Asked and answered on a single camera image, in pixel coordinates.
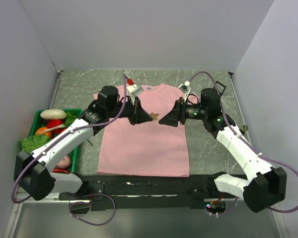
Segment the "red maple leaf brooch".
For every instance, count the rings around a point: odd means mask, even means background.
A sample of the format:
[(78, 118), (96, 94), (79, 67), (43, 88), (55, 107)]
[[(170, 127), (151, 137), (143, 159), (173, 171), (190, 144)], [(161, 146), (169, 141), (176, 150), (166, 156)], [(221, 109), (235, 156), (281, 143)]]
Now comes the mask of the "red maple leaf brooch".
[(150, 114), (152, 121), (158, 121), (159, 120), (159, 114), (151, 113)]

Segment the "pink t-shirt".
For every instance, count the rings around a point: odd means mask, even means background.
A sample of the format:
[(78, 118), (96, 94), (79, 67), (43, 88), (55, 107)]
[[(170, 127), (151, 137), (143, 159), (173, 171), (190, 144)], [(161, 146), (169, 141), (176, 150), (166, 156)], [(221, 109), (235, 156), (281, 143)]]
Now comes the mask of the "pink t-shirt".
[[(143, 86), (142, 108), (159, 114), (159, 120), (184, 94), (175, 86)], [(188, 177), (189, 152), (185, 127), (161, 125), (158, 121), (131, 125), (127, 118), (104, 129), (98, 173), (135, 176)]]

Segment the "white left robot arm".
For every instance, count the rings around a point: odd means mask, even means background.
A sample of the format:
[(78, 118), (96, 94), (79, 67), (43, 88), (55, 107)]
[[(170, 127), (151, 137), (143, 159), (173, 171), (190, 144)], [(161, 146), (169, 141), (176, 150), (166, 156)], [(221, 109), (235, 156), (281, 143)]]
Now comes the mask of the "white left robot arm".
[(88, 195), (88, 186), (77, 175), (54, 173), (56, 165), (80, 144), (96, 135), (118, 118), (127, 118), (130, 124), (152, 121), (141, 107), (138, 96), (142, 86), (124, 86), (124, 98), (119, 101), (118, 89), (104, 86), (87, 109), (64, 132), (31, 153), (21, 151), (16, 157), (14, 180), (30, 197), (38, 201), (51, 192), (68, 192), (76, 199)]

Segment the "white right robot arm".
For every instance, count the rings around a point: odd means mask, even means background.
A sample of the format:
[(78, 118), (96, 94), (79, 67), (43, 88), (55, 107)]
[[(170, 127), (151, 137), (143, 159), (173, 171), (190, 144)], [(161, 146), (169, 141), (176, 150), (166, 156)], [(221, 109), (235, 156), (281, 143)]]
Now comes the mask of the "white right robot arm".
[(285, 199), (285, 170), (274, 168), (246, 145), (238, 126), (223, 114), (221, 95), (215, 88), (203, 89), (200, 102), (196, 104), (188, 104), (184, 98), (179, 98), (173, 109), (159, 120), (159, 124), (177, 127), (188, 119), (201, 120), (206, 131), (231, 153), (246, 175), (245, 179), (225, 172), (211, 175), (207, 185), (211, 197), (229, 193), (243, 198), (248, 208), (255, 213)]

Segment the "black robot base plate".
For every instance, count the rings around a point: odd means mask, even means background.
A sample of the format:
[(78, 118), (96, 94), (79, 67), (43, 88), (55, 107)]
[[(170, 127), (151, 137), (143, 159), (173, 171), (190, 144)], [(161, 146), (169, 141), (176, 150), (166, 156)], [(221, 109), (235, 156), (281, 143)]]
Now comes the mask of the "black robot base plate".
[(76, 193), (63, 192), (59, 200), (90, 202), (92, 211), (145, 208), (204, 209), (206, 201), (234, 196), (216, 190), (210, 175), (141, 177), (79, 175), (83, 185)]

